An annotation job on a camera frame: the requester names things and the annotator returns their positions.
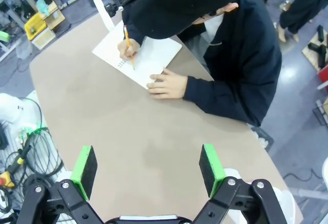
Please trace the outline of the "person right hand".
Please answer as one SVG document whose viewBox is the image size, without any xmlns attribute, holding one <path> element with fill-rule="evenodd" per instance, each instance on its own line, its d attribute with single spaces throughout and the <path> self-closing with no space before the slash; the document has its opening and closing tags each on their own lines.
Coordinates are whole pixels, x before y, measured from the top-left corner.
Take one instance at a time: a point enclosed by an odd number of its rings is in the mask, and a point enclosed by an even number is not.
<svg viewBox="0 0 328 224">
<path fill-rule="evenodd" d="M 120 58 L 131 60 L 133 56 L 139 51 L 140 44 L 134 39 L 124 39 L 117 45 Z"/>
</svg>

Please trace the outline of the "person left hand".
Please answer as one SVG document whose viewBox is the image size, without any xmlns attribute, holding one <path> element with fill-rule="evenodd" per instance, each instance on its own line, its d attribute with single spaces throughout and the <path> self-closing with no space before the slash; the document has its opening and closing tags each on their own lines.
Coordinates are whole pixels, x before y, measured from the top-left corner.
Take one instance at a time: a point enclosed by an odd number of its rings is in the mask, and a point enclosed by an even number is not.
<svg viewBox="0 0 328 224">
<path fill-rule="evenodd" d="M 152 74 L 150 76 L 153 83 L 148 83 L 147 88 L 151 96 L 155 99 L 181 99 L 184 97 L 188 77 L 176 74 L 167 68 L 162 74 Z"/>
</svg>

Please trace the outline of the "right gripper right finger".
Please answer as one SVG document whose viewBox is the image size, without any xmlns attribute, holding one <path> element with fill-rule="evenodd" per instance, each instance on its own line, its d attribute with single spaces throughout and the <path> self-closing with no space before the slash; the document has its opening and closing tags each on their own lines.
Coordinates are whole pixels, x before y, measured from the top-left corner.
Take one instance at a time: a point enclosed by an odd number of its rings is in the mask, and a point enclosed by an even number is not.
<svg viewBox="0 0 328 224">
<path fill-rule="evenodd" d="M 192 223 L 222 223 L 229 210 L 240 211 L 247 223 L 287 223 L 271 183 L 226 176 L 212 144 L 202 145 L 199 167 L 209 200 Z"/>
</svg>

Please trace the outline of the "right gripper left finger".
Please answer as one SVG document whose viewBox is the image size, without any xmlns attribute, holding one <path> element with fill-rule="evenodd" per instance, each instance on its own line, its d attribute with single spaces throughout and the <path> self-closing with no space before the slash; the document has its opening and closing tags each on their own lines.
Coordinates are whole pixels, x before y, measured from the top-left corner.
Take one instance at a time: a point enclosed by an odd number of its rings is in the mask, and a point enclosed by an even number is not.
<svg viewBox="0 0 328 224">
<path fill-rule="evenodd" d="M 69 178 L 51 187 L 37 182 L 30 185 L 17 223 L 57 223 L 60 215 L 76 223 L 103 223 L 90 206 L 97 160 L 92 146 L 84 146 Z"/>
</svg>

